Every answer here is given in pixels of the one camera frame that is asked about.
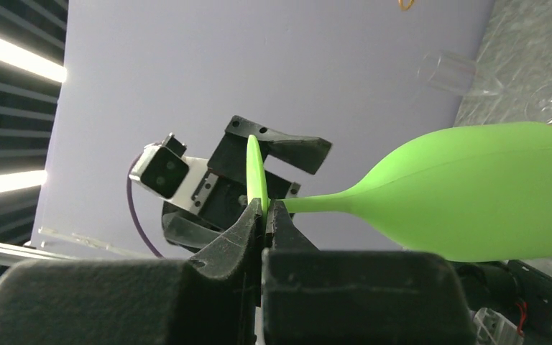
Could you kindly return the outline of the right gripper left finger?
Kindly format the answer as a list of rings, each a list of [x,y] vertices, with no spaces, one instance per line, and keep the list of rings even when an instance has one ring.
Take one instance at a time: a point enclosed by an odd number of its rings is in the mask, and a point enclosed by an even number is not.
[[[0,344],[253,344],[261,203],[188,259],[30,260],[0,278]]]

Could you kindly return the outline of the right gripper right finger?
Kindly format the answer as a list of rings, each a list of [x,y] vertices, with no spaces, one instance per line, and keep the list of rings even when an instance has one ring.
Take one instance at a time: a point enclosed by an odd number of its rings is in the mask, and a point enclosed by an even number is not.
[[[267,344],[474,344],[464,291],[427,252],[323,251],[274,201],[263,254]]]

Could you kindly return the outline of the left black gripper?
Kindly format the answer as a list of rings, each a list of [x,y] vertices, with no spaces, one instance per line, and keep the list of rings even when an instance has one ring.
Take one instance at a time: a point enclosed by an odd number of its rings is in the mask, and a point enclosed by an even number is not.
[[[202,250],[240,217],[247,204],[247,187],[234,178],[237,173],[245,177],[246,142],[251,134],[258,139],[262,153],[311,175],[318,172],[332,147],[330,141],[320,137],[286,134],[233,116],[224,130],[224,139],[234,144],[221,143],[213,152],[216,166],[208,168],[217,181],[200,214],[163,203],[162,229],[167,242],[187,250]]]

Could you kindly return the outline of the green plastic wine glass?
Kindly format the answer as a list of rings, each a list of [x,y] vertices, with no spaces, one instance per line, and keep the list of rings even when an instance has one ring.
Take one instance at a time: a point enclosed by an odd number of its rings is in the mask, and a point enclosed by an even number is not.
[[[511,122],[413,139],[338,193],[288,213],[348,213],[388,239],[454,262],[552,257],[552,126]]]

